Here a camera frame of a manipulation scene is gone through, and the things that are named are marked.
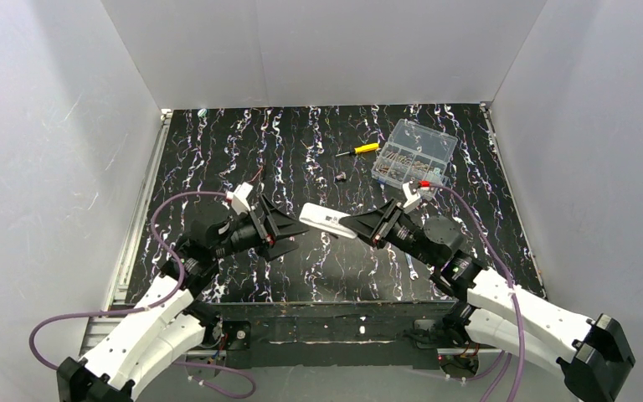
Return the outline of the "white remote control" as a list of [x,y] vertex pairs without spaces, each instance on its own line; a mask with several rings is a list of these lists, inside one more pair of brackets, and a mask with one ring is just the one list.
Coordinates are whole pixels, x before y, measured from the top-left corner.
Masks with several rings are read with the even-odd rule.
[[308,226],[329,234],[348,239],[356,239],[358,235],[353,230],[339,223],[340,219],[346,218],[347,216],[347,213],[335,209],[329,209],[318,204],[305,203],[302,206],[299,220]]

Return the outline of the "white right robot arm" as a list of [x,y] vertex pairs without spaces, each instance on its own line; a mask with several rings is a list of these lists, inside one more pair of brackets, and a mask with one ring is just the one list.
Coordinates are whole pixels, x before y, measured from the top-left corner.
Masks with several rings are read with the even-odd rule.
[[338,223],[368,245],[389,243],[433,267],[431,281],[458,301],[444,323],[459,338],[500,348],[556,374],[582,401],[615,401],[635,367],[616,319],[604,313],[586,317],[510,285],[461,249],[464,236],[453,219],[439,216],[417,224],[392,200]]

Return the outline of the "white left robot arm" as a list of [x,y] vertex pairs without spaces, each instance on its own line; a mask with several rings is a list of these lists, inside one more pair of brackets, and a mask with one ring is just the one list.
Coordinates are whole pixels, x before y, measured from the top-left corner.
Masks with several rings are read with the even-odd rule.
[[254,207],[232,193],[226,198],[234,215],[220,210],[194,220],[133,311],[82,357],[59,365],[60,400],[133,401],[190,349],[224,342],[221,316],[198,298],[220,260],[249,251],[274,260],[296,250],[293,237],[309,230],[264,195]]

